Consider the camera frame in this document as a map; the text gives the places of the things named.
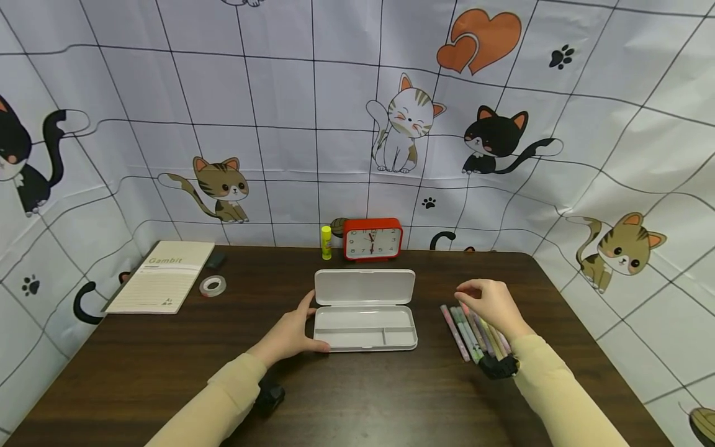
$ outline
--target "white backdrop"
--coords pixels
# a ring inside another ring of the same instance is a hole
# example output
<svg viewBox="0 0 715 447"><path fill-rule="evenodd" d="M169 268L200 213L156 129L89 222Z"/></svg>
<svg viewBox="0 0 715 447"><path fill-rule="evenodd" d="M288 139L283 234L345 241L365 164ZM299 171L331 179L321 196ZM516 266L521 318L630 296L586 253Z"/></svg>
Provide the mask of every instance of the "white backdrop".
<svg viewBox="0 0 715 447"><path fill-rule="evenodd" d="M156 240L397 217L403 249L534 256L700 445L713 0L243 1L0 1L0 444Z"/></svg>

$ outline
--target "red alarm clock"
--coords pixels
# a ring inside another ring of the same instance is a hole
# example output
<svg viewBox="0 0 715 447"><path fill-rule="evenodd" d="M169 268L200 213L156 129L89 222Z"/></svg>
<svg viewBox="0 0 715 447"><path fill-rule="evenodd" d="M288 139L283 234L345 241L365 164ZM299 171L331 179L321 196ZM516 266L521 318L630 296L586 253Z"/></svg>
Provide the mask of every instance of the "red alarm clock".
<svg viewBox="0 0 715 447"><path fill-rule="evenodd" d="M402 225L394 217L348 219L342 226L345 259L354 261L387 260L400 254Z"/></svg>

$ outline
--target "wooden table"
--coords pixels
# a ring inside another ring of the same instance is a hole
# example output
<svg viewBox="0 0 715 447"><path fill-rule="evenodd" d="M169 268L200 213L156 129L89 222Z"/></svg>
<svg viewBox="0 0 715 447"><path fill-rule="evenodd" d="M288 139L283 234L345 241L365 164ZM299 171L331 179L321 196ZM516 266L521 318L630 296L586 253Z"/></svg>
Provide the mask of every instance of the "wooden table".
<svg viewBox="0 0 715 447"><path fill-rule="evenodd" d="M214 372L295 308L316 270L355 267L337 250L327 262L318 250L216 250L227 254L220 271L228 281L225 293L201 298L195 285L177 315L106 317L7 446L144 445ZM412 251L359 267L365 266L416 272L409 306L419 346L395 353L303 354L279 363L274 374L285 401L269 418L249 415L224 445L550 446L511 380L489 381L462 361L438 309L454 303L457 284L489 277L509 285L525 319L631 446L670 446L531 257Z"/></svg>

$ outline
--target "glue stick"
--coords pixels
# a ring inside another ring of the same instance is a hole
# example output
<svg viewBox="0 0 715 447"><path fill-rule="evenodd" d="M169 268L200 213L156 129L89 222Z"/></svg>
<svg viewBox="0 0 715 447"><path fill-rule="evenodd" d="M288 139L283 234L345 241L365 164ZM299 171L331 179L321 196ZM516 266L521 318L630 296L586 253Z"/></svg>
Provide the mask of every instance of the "glue stick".
<svg viewBox="0 0 715 447"><path fill-rule="evenodd" d="M329 225L320 228L320 249L322 250L322 258L326 261L332 257L332 251L330 250L331 237Z"/></svg>

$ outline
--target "heart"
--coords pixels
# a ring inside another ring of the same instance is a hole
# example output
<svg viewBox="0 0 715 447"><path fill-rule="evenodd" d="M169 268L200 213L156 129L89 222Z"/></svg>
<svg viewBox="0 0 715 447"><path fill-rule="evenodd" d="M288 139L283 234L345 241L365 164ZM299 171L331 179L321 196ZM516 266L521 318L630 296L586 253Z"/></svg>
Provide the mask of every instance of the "heart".
<svg viewBox="0 0 715 447"><path fill-rule="evenodd" d="M463 12L454 22L450 37L452 41L459 42L467 35L476 37L478 42L477 54L469 62L469 71L474 75L482 68L503 58L516 47L521 37L521 20L510 12L502 12L489 19L489 15L484 10L470 9Z"/></svg>
<svg viewBox="0 0 715 447"><path fill-rule="evenodd" d="M454 44L442 45L437 51L437 63L442 68L461 73L477 51L477 42L470 36L459 39Z"/></svg>

